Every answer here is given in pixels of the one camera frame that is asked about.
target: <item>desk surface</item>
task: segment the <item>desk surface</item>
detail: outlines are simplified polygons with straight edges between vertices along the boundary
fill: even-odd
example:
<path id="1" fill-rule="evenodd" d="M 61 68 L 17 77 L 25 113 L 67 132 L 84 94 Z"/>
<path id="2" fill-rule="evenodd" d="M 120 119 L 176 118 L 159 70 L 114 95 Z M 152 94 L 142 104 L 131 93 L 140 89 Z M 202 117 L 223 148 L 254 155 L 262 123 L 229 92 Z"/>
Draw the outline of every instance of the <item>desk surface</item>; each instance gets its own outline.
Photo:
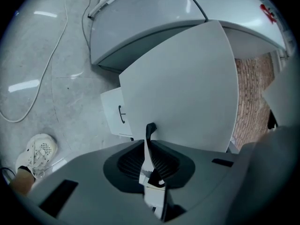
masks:
<path id="1" fill-rule="evenodd" d="M 135 140 L 152 139 L 225 152 L 238 109 L 238 78 L 218 21 L 185 30 L 159 44 L 121 75 Z"/>

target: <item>handle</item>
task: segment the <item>handle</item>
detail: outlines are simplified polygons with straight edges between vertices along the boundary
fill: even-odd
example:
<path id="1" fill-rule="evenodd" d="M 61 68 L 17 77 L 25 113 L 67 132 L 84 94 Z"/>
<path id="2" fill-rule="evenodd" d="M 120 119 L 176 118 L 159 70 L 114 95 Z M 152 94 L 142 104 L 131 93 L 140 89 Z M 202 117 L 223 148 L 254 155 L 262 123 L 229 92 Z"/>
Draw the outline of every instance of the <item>handle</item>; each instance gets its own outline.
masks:
<path id="1" fill-rule="evenodd" d="M 121 106 L 119 105 L 119 114 L 120 114 L 120 117 L 121 117 L 121 120 L 122 120 L 122 123 L 125 123 L 125 121 L 123 120 L 122 118 L 122 115 L 126 115 L 126 113 L 121 113 L 121 110 L 120 110 Z"/>

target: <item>cabinet door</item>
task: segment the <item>cabinet door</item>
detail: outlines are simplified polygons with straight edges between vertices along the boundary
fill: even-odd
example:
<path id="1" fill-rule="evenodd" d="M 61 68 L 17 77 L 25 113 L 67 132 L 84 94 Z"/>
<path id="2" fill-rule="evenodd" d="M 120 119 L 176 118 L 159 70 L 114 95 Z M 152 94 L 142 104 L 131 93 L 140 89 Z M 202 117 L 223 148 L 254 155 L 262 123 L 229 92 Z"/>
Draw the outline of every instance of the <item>cabinet door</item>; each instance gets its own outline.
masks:
<path id="1" fill-rule="evenodd" d="M 101 100 L 111 133 L 119 136 L 132 137 L 121 88 L 102 93 Z"/>

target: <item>gray floor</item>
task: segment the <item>gray floor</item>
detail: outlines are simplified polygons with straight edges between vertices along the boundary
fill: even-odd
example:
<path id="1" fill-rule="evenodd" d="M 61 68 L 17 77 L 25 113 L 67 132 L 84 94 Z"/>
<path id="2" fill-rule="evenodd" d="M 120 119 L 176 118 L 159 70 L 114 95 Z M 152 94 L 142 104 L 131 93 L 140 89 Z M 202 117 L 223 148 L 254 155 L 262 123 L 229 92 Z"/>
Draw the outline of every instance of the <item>gray floor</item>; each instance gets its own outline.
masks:
<path id="1" fill-rule="evenodd" d="M 88 11 L 98 1 L 92 0 Z M 67 0 L 68 26 L 29 115 L 17 124 L 0 117 L 2 165 L 14 169 L 27 141 L 38 133 L 50 134 L 59 146 L 50 165 L 129 141 L 110 133 L 103 112 L 100 94 L 120 84 L 117 74 L 90 65 L 81 28 L 88 2 Z M 0 109 L 8 118 L 18 119 L 29 108 L 65 20 L 64 0 L 27 0 L 13 18 L 0 46 Z M 85 16 L 88 37 L 91 24 Z"/>

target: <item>white sneaker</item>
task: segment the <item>white sneaker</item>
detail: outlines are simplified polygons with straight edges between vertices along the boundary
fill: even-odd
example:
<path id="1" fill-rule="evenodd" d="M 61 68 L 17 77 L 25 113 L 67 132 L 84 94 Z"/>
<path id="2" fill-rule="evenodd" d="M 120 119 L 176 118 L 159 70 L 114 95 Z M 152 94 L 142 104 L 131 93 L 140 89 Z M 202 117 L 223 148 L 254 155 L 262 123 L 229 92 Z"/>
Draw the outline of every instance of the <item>white sneaker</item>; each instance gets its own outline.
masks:
<path id="1" fill-rule="evenodd" d="M 20 166 L 28 167 L 33 176 L 38 179 L 44 176 L 46 165 L 57 152 L 57 144 L 47 134 L 38 134 L 27 143 L 25 152 L 21 153 L 15 163 L 17 172 Z"/>

